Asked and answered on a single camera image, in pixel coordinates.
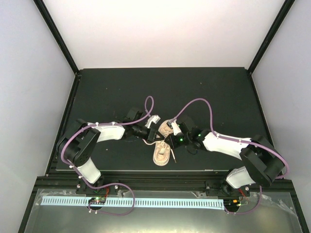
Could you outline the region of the white shoelace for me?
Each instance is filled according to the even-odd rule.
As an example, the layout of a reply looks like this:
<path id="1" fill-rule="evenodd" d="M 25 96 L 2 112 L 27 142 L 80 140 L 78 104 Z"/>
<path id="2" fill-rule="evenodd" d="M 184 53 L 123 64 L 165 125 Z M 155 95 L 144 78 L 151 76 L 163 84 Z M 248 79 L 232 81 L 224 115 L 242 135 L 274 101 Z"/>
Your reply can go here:
<path id="1" fill-rule="evenodd" d="M 173 156 L 173 159 L 176 162 L 174 151 L 173 149 L 171 149 L 170 145 L 167 144 L 166 142 L 157 141 L 153 143 L 148 143 L 145 139 L 143 139 L 143 142 L 149 146 L 155 144 L 155 149 L 153 153 L 153 162 L 157 166 L 165 166 L 169 162 L 171 155 Z"/>

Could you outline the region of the white beige sneaker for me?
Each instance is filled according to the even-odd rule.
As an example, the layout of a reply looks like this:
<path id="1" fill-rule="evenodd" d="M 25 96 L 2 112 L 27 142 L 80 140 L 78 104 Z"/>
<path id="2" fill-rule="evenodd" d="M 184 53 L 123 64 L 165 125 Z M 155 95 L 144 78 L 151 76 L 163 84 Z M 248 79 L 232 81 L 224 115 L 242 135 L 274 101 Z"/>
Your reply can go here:
<path id="1" fill-rule="evenodd" d="M 173 133 L 173 129 L 168 126 L 168 120 L 165 120 L 160 126 L 158 131 L 167 138 L 168 135 Z M 165 166 L 170 159 L 171 147 L 165 141 L 157 141 L 153 153 L 153 162 L 157 166 Z"/>

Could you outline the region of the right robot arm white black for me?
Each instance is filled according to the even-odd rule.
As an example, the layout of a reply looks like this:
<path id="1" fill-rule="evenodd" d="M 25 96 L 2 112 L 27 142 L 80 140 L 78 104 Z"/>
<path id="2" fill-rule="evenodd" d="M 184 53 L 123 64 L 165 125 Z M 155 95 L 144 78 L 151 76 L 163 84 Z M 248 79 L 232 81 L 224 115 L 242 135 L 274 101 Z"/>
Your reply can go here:
<path id="1" fill-rule="evenodd" d="M 171 119 L 167 126 L 172 133 L 166 136 L 165 142 L 172 149 L 191 147 L 196 151 L 219 152 L 242 161 L 243 166 L 229 170 L 217 186 L 226 196 L 247 185 L 269 187 L 286 166 L 282 156 L 263 136 L 238 138 L 199 129 L 189 117 L 180 121 Z"/>

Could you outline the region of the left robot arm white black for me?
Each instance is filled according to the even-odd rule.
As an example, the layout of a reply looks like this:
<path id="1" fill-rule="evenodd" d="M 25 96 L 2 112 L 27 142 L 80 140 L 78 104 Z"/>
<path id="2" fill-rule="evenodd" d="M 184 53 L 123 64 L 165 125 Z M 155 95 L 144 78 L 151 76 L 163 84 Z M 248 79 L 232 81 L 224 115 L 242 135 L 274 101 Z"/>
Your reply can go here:
<path id="1" fill-rule="evenodd" d="M 124 140 L 131 136 L 150 144 L 163 141 L 163 133 L 156 129 L 159 120 L 160 116 L 145 115 L 136 108 L 132 108 L 123 121 L 89 123 L 78 119 L 58 141 L 56 150 L 62 161 L 85 179 L 87 188 L 98 194 L 104 189 L 104 181 L 100 179 L 101 172 L 91 159 L 96 146 L 101 142 Z"/>

